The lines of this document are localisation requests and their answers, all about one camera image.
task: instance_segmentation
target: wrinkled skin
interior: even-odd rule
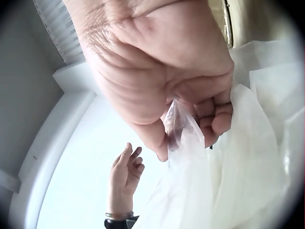
[[[234,63],[206,0],[64,2],[105,96],[161,161],[161,119],[173,99],[195,117],[206,147],[230,129]]]

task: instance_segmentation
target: palm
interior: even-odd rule
[[[84,39],[105,96],[162,160],[167,136],[160,118],[173,98],[212,145],[230,128],[234,64],[207,1],[178,1],[122,19]]]

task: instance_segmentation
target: gray wall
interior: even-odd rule
[[[63,60],[32,0],[12,10],[0,30],[0,170],[17,177],[46,117],[63,92],[52,77]],[[7,217],[12,192],[0,187]]]

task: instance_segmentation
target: plastic bag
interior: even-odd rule
[[[231,129],[213,150],[205,148],[193,117],[179,102],[172,103],[164,122],[171,142],[168,168],[133,229],[257,229],[275,215],[289,185],[287,161],[301,146],[301,140],[291,144],[292,128],[304,120],[298,73],[285,90],[275,86],[285,82],[285,74],[274,79],[276,70],[270,68],[281,66],[287,74],[295,63],[289,53],[269,58],[277,46],[283,47],[251,42],[231,52]],[[297,106],[288,107],[290,96],[298,96]],[[304,132],[304,126],[298,130]]]

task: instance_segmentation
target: black cuff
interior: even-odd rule
[[[127,229],[126,220],[115,221],[115,220],[105,219],[104,225],[106,229]]]

